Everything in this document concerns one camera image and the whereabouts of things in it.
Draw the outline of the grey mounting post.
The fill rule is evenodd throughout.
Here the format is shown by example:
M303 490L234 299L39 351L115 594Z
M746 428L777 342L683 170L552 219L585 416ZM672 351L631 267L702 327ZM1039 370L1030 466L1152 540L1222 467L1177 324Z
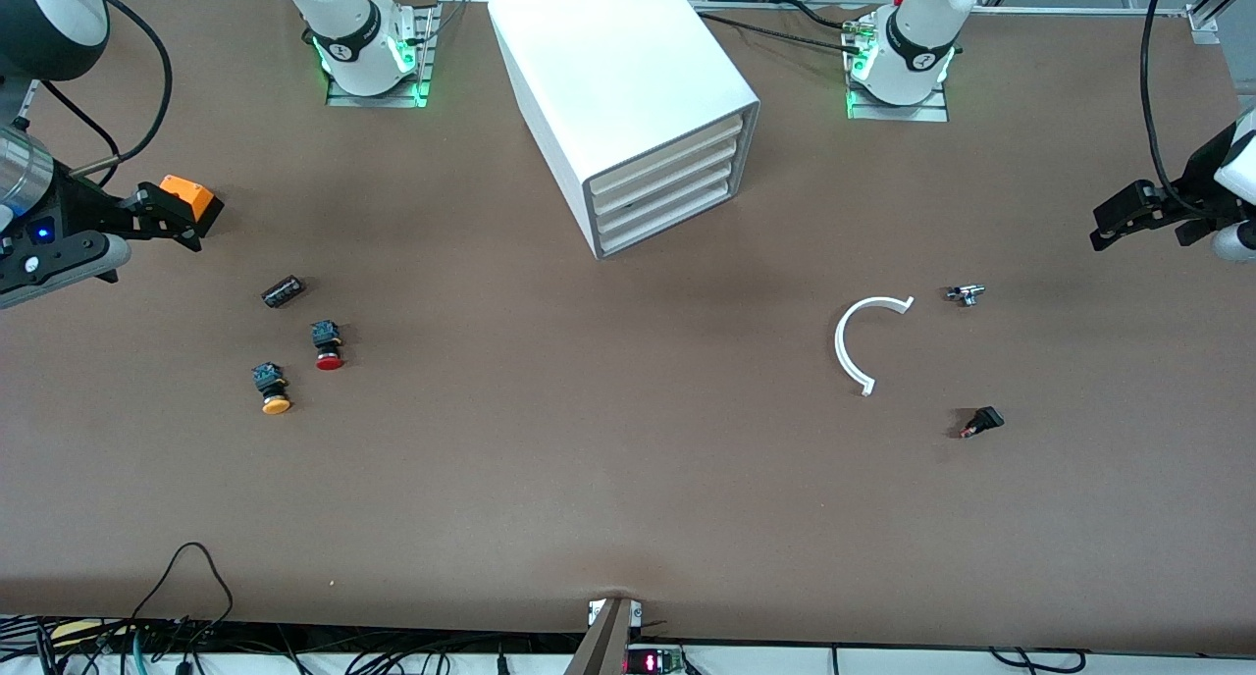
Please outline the grey mounting post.
M589 628L561 675L624 675L625 652L642 627L643 607L628 597L592 600Z

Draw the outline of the red LED display device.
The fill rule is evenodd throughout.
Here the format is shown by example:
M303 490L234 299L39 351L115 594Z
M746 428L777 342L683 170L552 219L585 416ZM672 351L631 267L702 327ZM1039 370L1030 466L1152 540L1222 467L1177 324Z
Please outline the red LED display device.
M623 675L685 675L686 657L679 647L637 645L625 649Z

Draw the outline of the yellow push button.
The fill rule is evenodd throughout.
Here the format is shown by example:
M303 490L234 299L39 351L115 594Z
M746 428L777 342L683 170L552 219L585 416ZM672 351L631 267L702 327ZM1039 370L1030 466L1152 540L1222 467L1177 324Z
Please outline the yellow push button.
M283 367L266 362L254 367L251 375L263 398L264 414L280 415L291 409L291 398L288 398L288 377L284 375Z

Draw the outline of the aluminium frame profile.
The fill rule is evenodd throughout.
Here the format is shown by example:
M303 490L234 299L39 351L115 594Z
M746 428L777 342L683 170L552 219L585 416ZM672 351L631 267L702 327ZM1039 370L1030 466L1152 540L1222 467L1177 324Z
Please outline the aluminium frame profile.
M1009 0L982 0L973 13L981 15L1050 15L1050 18L1138 18L1145 9L1138 0L1119 0L1119 6L1017 6ZM1197 45L1220 44L1217 19L1238 0L1189 0L1184 6L1156 9L1158 18L1182 18Z

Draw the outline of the cream plastic drawer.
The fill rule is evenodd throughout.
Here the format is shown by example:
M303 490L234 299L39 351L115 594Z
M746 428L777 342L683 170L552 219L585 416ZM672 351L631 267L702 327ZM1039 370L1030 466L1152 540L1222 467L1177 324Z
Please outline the cream plastic drawer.
M638 235L668 228L683 216L703 210L728 195L730 162L687 167L656 182L628 184L597 199L597 233L602 238Z
M677 163L686 156L711 147L718 148L725 141L736 143L741 129L744 129L744 124L745 117L742 114L731 114L716 122L716 124L708 124L705 129L696 129L696 132L685 134L685 137L664 145L659 150L615 166L605 171L605 173L597 175L597 178L592 178L589 182L592 195L602 195L609 192L610 189L636 182L637 178L654 173L654 171L659 171L664 165Z
M688 184L674 191L648 195L624 207L599 215L600 256L610 256L646 238L674 228L728 197L723 182Z
M664 165L664 167L659 168L659 171L654 171L654 173L637 178L636 182L610 189L609 192L602 195L592 195L594 214L599 216L615 211L633 201L646 197L647 195L659 192L661 189L666 189L672 184L678 182L678 180L683 178L683 176L696 173L698 170L712 165L718 166L734 157L737 145L737 141L736 143L732 141L725 141L718 148L711 147L695 155L686 156L677 163Z

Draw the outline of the red push button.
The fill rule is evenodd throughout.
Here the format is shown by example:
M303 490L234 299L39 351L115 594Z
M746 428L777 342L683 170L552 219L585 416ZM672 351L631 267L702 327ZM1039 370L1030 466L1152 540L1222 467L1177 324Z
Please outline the red push button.
M311 344L317 349L315 367L320 371L337 371L344 366L340 356L340 327L332 319L322 319L310 327Z

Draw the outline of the white C-shaped clamp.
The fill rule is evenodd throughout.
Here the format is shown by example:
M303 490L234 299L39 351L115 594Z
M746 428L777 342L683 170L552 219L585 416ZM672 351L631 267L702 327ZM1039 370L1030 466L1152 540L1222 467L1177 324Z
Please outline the white C-shaped clamp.
M860 388L862 397L868 397L874 393L875 378L865 375L865 371L852 359L852 353L849 353L845 334L852 318L865 309L885 309L892 310L896 314L906 314L916 304L914 295L907 295L907 298L893 298L893 295L867 295L865 299L852 303L838 319L836 326L833 332L833 349L839 367L853 383L857 383Z

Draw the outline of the white drawer cabinet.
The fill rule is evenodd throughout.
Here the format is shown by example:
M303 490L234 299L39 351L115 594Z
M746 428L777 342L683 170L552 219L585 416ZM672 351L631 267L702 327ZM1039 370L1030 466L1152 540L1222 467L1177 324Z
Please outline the white drawer cabinet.
M613 255L600 256L592 178L731 114L745 124L725 161L728 197L716 206L739 192L759 96L688 0L489 0L486 9L520 113L597 259Z

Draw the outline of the aluminium arm base plate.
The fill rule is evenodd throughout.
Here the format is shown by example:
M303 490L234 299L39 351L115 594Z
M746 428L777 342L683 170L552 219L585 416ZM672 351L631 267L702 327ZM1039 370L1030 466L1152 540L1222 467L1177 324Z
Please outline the aluminium arm base plate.
M386 92L371 96L355 94L337 80L334 67L329 67L327 52L319 52L320 68L327 75L327 106L413 109L428 103L431 80L435 77L440 26L443 6L409 6L393 0L371 0L382 9L381 36L374 44L389 53L389 68L396 72L394 84Z
M847 116L945 124L945 79L955 45L941 52L911 47L907 55L901 54L888 39L893 13L889 4L879 6L860 18L857 31L842 36L844 47L854 48L844 57Z

